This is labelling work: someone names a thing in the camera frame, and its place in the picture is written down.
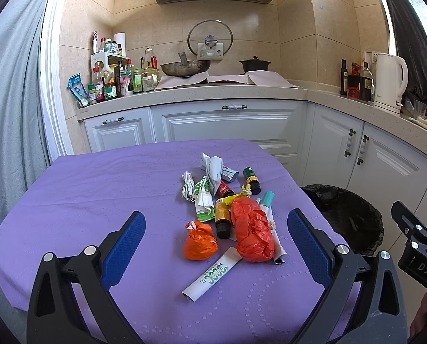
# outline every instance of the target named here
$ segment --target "orange plastic bag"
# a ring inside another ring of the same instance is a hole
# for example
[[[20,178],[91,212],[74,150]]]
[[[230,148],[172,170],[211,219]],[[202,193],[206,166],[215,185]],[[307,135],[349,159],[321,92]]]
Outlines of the orange plastic bag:
[[[183,246],[183,256],[189,260],[205,260],[218,250],[218,243],[209,224],[199,220],[185,226],[190,233]]]
[[[234,199],[231,220],[237,237],[237,252],[245,261],[267,261],[274,256],[268,220],[256,200],[247,197]]]

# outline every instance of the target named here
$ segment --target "curtain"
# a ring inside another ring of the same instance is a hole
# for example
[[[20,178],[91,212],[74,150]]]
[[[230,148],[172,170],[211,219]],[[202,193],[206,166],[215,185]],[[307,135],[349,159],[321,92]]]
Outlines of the curtain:
[[[395,33],[396,51],[408,66],[403,97],[427,104],[427,35],[408,0],[387,0]]]
[[[0,224],[49,165],[38,82],[46,2],[9,0],[0,13]],[[26,313],[1,288],[0,316],[24,343]]]

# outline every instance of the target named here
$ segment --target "black garbage bag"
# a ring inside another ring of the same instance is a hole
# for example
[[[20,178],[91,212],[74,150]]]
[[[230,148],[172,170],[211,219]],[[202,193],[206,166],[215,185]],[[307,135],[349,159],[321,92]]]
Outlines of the black garbage bag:
[[[382,215],[377,209],[340,187],[307,185],[301,189],[355,253],[373,256],[384,238]]]

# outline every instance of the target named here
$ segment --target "white kettle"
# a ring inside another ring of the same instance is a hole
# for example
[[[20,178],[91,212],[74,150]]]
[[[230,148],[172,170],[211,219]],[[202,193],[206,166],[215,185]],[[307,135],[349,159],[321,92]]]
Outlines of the white kettle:
[[[401,96],[408,85],[408,66],[396,55],[378,54],[375,106],[400,113]]]

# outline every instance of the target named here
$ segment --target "cabinet handle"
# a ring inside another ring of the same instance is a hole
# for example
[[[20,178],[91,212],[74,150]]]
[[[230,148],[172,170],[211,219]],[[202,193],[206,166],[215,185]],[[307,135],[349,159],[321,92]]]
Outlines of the cabinet handle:
[[[110,120],[104,120],[103,122],[102,122],[102,124],[108,124],[108,123],[116,123],[116,122],[122,122],[124,120],[124,117],[120,117],[120,118],[117,118],[117,119],[110,119]]]
[[[369,141],[369,137],[367,135],[363,136],[362,144],[360,146],[360,150],[358,152],[358,159],[357,159],[357,165],[360,165],[363,163],[363,154],[365,154],[366,150],[366,142]]]
[[[246,104],[243,104],[242,106],[238,104],[230,104],[228,106],[224,105],[221,107],[222,110],[240,110],[240,109],[248,109],[248,106]]]
[[[355,134],[356,132],[351,129],[349,132],[349,136],[347,138],[347,143],[346,143],[346,151],[344,152],[344,157],[347,158],[348,156],[350,156],[350,147],[352,146],[352,136]]]

